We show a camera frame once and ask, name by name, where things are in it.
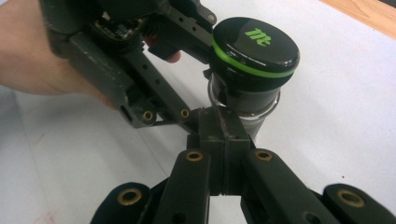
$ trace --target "human hand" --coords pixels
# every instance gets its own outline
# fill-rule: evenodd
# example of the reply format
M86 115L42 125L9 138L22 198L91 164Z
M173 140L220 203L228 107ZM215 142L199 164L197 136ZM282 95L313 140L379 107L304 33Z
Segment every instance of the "human hand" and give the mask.
M66 59L51 52L38 0L0 6L0 27L0 85L32 94L86 93L111 105ZM168 62L179 58L180 53Z

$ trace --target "green stripe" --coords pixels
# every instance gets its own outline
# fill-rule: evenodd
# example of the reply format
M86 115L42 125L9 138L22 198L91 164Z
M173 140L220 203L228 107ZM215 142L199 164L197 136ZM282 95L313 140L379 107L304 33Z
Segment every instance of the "green stripe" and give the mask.
M219 56L219 58L221 58L225 63L228 63L244 72L247 72L251 75L254 76L258 76L258 77L287 77L290 76L291 74L293 74L294 69L289 70L287 72L282 72L282 73L271 73L271 72L264 72L262 70L256 69L256 68L252 68L249 67L245 64L242 64L240 62L238 62L237 60L233 59L232 57L230 57L227 53L225 53L224 51L222 51L222 49L219 47L219 45L216 43L215 39L212 39L212 45L213 48L216 52L216 54Z

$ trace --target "white table surface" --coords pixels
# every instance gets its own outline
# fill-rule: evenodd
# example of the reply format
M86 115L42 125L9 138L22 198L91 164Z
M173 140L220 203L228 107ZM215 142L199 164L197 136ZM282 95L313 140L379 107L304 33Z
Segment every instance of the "white table surface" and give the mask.
M301 62L256 145L277 153L311 189L346 183L396 213L396 41L319 1L202 1L219 21L273 24ZM209 106L202 65L149 56L191 108ZM0 223L89 223L126 182L170 175L187 134L136 130L83 95L33 96L0 87ZM238 197L211 198L209 223L246 223Z

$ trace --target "wooden surface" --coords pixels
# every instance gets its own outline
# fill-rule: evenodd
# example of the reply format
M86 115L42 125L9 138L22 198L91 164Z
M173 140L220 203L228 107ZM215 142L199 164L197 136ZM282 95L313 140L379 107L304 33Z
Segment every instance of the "wooden surface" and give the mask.
M320 0L396 39L396 8L377 0Z

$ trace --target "green logo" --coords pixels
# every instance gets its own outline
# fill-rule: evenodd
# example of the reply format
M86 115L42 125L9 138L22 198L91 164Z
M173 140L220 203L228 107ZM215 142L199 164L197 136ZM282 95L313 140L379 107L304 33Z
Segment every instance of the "green logo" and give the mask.
M256 40L258 45L266 47L267 45L271 45L271 36L263 33L260 29L255 29L253 31L245 32L245 35L250 37L252 40Z

